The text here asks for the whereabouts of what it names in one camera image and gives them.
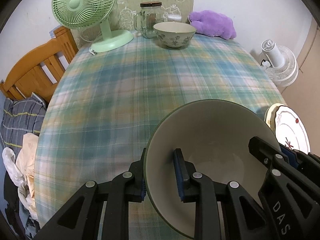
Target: fan stand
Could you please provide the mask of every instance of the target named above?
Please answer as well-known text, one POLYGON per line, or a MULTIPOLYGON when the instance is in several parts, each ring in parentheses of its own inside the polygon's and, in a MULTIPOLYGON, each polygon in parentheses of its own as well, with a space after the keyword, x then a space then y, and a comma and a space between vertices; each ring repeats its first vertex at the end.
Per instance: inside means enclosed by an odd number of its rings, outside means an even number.
POLYGON ((94 40, 89 51, 92 54, 119 48, 133 39, 133 34, 127 30, 110 30, 109 17, 100 23, 102 35, 94 40))

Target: chair backrest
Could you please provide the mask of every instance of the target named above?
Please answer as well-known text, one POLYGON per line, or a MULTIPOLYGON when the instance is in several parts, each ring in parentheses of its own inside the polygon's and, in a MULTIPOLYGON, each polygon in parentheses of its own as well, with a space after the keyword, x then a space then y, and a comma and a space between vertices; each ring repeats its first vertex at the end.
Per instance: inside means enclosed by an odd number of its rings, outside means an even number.
POLYGON ((0 90, 11 99, 30 97, 32 92, 47 102, 64 73, 58 52, 62 52, 68 63, 72 61, 78 49, 69 29, 60 27, 54 31, 56 38, 49 40, 23 56, 11 69, 5 82, 0 83, 0 90), (40 66, 44 63, 57 81, 52 83, 40 66))

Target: electric fan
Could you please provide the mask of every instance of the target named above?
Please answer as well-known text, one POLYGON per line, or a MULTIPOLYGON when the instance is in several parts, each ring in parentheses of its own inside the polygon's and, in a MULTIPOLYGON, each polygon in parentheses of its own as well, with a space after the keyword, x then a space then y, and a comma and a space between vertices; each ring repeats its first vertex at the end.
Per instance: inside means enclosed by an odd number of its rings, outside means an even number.
POLYGON ((110 30, 109 14, 116 0, 52 0, 52 12, 69 29, 92 27, 100 23, 102 35, 95 39, 92 54, 119 48, 133 39, 127 30, 110 30))
POLYGON ((278 46, 272 40, 264 41, 261 48, 264 53, 261 65, 265 67, 268 77, 277 87, 291 85, 297 79, 299 72, 292 51, 285 46, 278 46))

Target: fan base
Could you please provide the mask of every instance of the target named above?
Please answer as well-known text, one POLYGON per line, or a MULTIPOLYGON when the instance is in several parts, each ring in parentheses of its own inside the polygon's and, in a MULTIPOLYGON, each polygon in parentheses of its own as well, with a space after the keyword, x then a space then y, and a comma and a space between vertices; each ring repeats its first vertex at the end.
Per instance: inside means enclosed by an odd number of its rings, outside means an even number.
POLYGON ((92 54, 110 51, 119 48, 133 39, 133 34, 127 30, 117 30, 111 32, 112 38, 103 39, 103 36, 99 36, 91 44, 89 51, 92 54))

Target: triangular cutout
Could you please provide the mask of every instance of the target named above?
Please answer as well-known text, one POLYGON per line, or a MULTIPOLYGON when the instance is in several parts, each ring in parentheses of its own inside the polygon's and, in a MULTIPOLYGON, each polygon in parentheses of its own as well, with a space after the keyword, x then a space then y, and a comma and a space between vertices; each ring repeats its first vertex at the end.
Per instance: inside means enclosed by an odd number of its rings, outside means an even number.
POLYGON ((287 184, 287 189, 290 191, 298 207, 300 208, 303 217, 306 219, 312 210, 312 205, 308 202, 308 200, 301 196, 299 192, 297 192, 290 184, 287 184))
POLYGON ((250 205, 247 199, 243 196, 239 197, 242 211, 244 214, 244 219, 249 230, 254 230, 265 226, 264 219, 255 211, 255 209, 250 205))
POLYGON ((75 229, 83 202, 83 196, 78 198, 73 205, 59 218, 57 224, 66 228, 75 229))

